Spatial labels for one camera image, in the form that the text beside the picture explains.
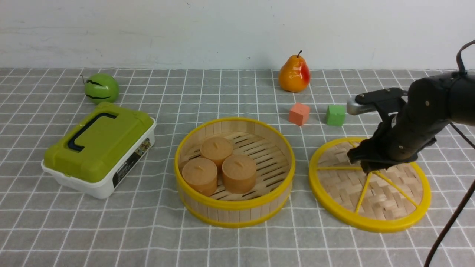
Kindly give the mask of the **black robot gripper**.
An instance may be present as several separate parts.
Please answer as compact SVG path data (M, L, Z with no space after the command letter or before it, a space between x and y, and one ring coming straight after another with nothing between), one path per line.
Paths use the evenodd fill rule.
M394 164L413 162L424 147L450 122L448 97L451 78L426 77L414 81L407 92L407 102L396 115L383 120L366 143L351 148L351 164L360 163L362 171L388 169Z

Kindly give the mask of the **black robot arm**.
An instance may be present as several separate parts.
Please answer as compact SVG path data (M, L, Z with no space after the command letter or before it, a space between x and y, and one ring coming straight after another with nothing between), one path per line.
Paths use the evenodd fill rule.
M359 115L377 111L381 122L372 137L348 151L365 174L418 159L450 123L474 126L474 75L453 72L420 78L407 91L387 88L361 93L347 104Z

